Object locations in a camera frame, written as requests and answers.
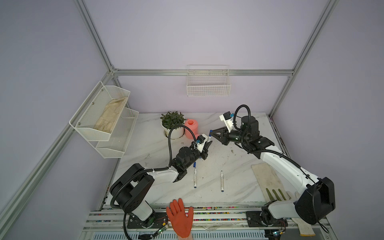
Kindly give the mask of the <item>white marker blue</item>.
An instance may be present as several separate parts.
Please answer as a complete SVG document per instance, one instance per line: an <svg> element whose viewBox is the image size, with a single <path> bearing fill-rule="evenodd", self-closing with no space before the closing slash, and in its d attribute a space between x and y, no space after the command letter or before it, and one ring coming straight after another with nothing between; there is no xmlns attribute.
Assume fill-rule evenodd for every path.
<svg viewBox="0 0 384 240"><path fill-rule="evenodd" d="M194 167L194 189L197 188L197 168Z"/></svg>
<svg viewBox="0 0 384 240"><path fill-rule="evenodd" d="M210 130L210 132L209 132L207 142L210 142L210 141L211 141L211 138L212 138L212 130Z"/></svg>

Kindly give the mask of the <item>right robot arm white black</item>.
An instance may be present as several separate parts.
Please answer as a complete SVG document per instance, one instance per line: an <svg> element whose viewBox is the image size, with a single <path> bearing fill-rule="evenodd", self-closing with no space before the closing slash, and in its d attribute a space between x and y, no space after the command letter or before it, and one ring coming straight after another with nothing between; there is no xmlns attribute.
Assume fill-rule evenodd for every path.
<svg viewBox="0 0 384 240"><path fill-rule="evenodd" d="M299 195L297 200L274 199L264 205L261 218L265 225L270 226L283 218L301 218L314 225L336 208L334 183L327 177L319 178L303 169L284 155L271 140L261 136L255 117L242 117L240 127L234 125L230 112L220 115L220 120L225 126L211 130L210 136L223 145L234 143L248 154L255 155L288 180Z"/></svg>

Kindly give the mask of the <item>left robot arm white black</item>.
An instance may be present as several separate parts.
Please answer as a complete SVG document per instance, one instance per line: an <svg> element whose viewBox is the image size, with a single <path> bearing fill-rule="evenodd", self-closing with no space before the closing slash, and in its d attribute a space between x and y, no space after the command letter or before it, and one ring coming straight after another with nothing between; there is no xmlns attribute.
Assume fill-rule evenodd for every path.
<svg viewBox="0 0 384 240"><path fill-rule="evenodd" d="M190 147L182 147L169 167L145 169L140 164L132 165L110 188L110 207L121 209L142 222L153 220L155 211L145 201L150 188L183 179L198 159L207 159L211 144L211 141L197 140Z"/></svg>

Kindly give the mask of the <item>pink watering can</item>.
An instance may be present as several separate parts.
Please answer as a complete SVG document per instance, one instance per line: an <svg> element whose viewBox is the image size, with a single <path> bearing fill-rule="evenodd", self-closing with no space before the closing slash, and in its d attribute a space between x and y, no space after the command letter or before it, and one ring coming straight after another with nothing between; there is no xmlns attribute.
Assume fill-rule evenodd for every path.
<svg viewBox="0 0 384 240"><path fill-rule="evenodd" d="M188 127L194 134L195 138L198 137L198 122L196 120L193 120L193 119L187 119L185 121L185 126ZM193 140L194 137L192 136L192 134L190 133L189 130L185 129L185 135L186 135L186 138L190 139L190 140Z"/></svg>

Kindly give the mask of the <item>potted green plant white pot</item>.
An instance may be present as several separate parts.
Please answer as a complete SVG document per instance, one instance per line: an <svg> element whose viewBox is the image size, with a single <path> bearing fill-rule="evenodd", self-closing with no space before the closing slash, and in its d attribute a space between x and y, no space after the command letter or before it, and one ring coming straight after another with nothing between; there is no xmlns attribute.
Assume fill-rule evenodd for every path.
<svg viewBox="0 0 384 240"><path fill-rule="evenodd" d="M168 138L170 130L178 125L184 125L186 122L185 116L178 111L168 111L166 114L161 116L161 126L164 128L165 136ZM172 131L171 139L176 140L181 138L185 133L183 127L177 127Z"/></svg>

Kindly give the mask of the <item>beige green work glove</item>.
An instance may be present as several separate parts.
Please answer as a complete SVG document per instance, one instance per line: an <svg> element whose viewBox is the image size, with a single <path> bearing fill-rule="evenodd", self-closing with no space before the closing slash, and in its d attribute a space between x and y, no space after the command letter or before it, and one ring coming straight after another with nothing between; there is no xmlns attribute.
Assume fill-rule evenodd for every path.
<svg viewBox="0 0 384 240"><path fill-rule="evenodd" d="M270 165L261 163L251 167L267 203L292 199L285 191L282 181Z"/></svg>

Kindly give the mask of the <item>orange rubber glove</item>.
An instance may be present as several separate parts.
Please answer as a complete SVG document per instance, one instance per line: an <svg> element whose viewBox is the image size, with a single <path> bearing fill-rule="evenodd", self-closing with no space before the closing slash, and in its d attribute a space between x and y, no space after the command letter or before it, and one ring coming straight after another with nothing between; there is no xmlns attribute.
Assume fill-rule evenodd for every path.
<svg viewBox="0 0 384 240"><path fill-rule="evenodd" d="M192 240L192 226L194 221L194 208L189 207L188 213L181 198L173 200L166 207L167 216L171 222L172 228L179 240Z"/></svg>

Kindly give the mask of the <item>white lower mesh shelf bin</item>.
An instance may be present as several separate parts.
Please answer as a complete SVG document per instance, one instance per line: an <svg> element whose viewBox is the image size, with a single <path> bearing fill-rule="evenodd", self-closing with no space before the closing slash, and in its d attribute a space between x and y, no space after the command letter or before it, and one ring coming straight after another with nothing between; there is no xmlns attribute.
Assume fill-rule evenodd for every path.
<svg viewBox="0 0 384 240"><path fill-rule="evenodd" d="M97 143L95 150L104 158L122 158L132 137L139 112L124 108L108 141Z"/></svg>

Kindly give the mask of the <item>white mesh shelf bin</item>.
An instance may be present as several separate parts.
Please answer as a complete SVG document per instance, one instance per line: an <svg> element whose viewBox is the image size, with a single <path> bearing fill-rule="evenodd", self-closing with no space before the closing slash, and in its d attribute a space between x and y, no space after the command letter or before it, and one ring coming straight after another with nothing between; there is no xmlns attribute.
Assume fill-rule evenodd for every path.
<svg viewBox="0 0 384 240"><path fill-rule="evenodd" d="M104 158L122 158L132 137L139 112L124 108L108 141L97 143L95 150Z"/></svg>
<svg viewBox="0 0 384 240"><path fill-rule="evenodd" d="M69 121L70 126L88 142L109 141L130 93L117 86L105 86L99 82ZM110 103L114 103L118 110L106 121L106 107Z"/></svg>

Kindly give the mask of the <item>white knit glove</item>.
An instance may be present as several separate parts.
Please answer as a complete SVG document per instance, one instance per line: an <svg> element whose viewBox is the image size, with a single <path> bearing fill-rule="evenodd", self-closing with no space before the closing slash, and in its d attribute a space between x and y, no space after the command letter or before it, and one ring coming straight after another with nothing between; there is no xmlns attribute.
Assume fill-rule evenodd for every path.
<svg viewBox="0 0 384 240"><path fill-rule="evenodd" d="M291 198L291 200L298 200L300 198L300 194L298 192L295 192L293 194L293 193L287 191L287 194ZM292 221L298 225L300 236L302 236L302 237L314 237L316 235L314 230L312 229L312 226L310 224L306 223L301 218L292 218Z"/></svg>

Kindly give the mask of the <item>white upper mesh shelf bin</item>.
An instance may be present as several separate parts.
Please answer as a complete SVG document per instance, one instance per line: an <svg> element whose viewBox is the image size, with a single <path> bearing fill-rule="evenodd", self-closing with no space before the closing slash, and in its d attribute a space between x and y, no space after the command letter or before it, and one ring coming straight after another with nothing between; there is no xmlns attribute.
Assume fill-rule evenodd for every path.
<svg viewBox="0 0 384 240"><path fill-rule="evenodd" d="M117 86L105 86L99 82L69 121L70 126L88 142L109 141L130 93ZM106 121L106 107L110 103L114 103L118 110Z"/></svg>

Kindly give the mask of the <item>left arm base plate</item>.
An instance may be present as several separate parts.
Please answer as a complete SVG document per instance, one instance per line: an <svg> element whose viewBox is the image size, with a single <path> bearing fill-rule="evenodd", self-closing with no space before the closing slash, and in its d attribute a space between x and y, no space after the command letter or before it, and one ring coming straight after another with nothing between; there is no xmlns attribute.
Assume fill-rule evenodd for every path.
<svg viewBox="0 0 384 240"><path fill-rule="evenodd" d="M159 229L169 220L166 213L153 212L145 221L140 220L137 216L129 216L127 220L128 229Z"/></svg>

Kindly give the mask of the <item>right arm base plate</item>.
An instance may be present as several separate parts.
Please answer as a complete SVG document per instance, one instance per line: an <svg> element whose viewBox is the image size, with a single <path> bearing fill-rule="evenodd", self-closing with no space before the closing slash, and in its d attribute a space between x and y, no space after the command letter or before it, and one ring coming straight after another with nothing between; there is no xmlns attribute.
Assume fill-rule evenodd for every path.
<svg viewBox="0 0 384 240"><path fill-rule="evenodd" d="M286 219L274 219L266 211L247 211L246 220L249 227L286 227Z"/></svg>

